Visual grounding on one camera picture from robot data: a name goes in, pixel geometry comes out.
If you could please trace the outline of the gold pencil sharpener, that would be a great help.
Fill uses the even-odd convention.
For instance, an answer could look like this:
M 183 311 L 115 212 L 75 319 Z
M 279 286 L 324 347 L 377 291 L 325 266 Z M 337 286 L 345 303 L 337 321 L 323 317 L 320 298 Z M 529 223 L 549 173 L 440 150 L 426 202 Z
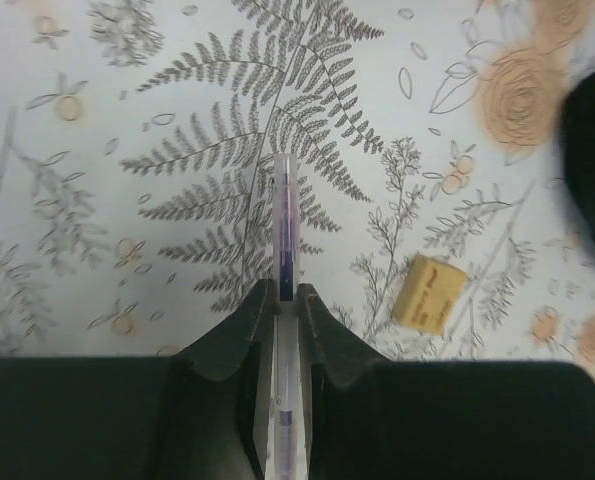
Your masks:
M 466 282 L 466 273 L 448 263 L 417 255 L 393 305 L 401 326 L 441 335 Z

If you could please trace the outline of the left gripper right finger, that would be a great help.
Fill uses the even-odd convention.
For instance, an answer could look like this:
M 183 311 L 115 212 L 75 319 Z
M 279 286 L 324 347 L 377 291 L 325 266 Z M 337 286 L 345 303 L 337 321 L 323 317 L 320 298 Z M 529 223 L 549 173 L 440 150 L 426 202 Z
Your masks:
M 595 381 L 558 361 L 393 361 L 298 290 L 312 479 L 595 479 Z

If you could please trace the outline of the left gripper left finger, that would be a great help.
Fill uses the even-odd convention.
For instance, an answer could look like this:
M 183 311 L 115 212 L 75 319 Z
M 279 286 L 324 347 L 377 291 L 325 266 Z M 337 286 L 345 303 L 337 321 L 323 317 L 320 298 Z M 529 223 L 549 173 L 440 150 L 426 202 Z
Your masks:
M 0 358 L 0 479 L 261 479 L 275 285 L 170 356 Z

